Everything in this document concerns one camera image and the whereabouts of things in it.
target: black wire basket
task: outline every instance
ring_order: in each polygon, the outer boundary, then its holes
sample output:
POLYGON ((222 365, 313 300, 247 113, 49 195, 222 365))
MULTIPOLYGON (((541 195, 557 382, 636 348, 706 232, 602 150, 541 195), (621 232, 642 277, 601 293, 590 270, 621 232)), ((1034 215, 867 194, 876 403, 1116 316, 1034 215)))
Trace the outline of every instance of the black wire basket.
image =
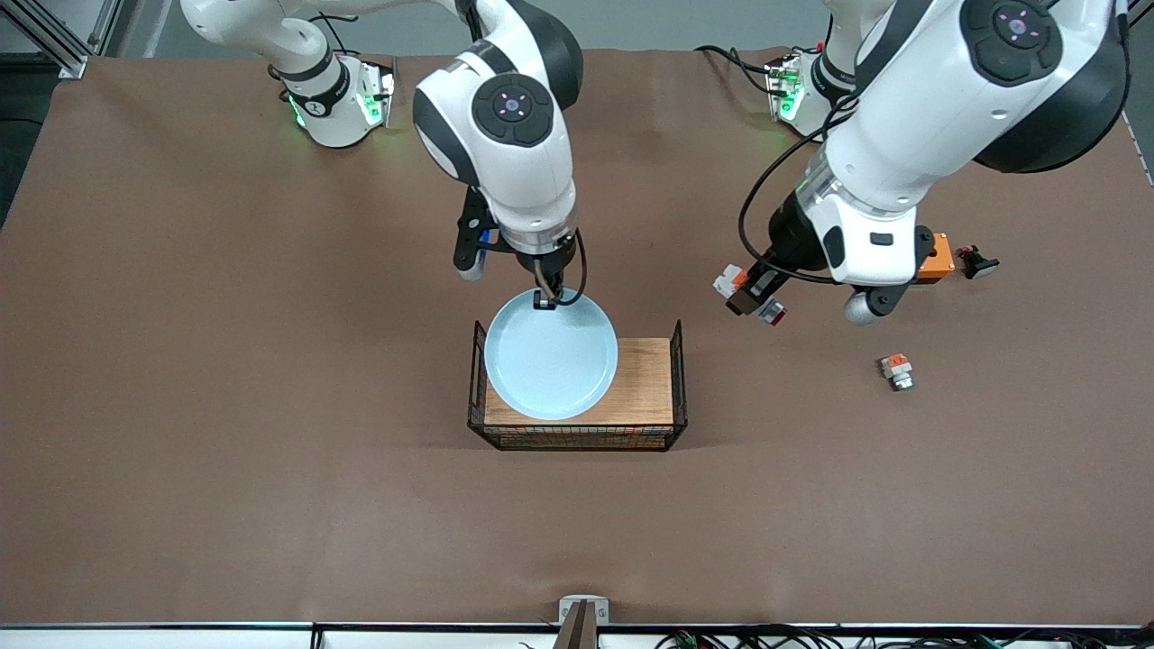
POLYGON ((681 321, 669 340, 673 381, 672 424, 493 424, 485 420, 489 378, 485 371, 485 327, 473 326, 473 370, 469 385, 469 428, 497 450, 669 450, 685 430, 685 367, 681 321))

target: brown table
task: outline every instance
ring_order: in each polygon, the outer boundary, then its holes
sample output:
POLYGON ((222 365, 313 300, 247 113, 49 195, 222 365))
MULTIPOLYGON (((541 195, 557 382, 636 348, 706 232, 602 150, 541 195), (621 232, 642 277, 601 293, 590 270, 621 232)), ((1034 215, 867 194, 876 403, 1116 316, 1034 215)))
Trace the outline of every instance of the brown table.
POLYGON ((922 221, 992 276, 872 329, 789 285, 771 329, 711 282, 794 136, 702 54, 590 52, 589 293, 621 336, 684 321, 690 424, 664 455, 502 454, 465 428, 472 322, 530 277, 450 264, 462 188, 410 122, 436 62, 349 150, 256 60, 59 87, 0 237, 0 619, 524 621, 574 591, 619 621, 1149 619, 1154 210, 1123 128, 934 189, 922 221))

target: plate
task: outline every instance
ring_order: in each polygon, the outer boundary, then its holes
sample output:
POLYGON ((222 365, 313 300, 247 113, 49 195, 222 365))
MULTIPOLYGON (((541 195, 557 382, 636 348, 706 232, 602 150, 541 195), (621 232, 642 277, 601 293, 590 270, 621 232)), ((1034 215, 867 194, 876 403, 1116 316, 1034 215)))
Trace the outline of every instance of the plate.
MULTIPOLYGON (((575 292, 565 289, 562 299, 575 292)), ((617 371, 617 335, 597 303, 583 296, 554 311, 533 308, 533 290, 509 300, 485 338, 489 383, 510 408, 534 419, 585 412, 617 371)))

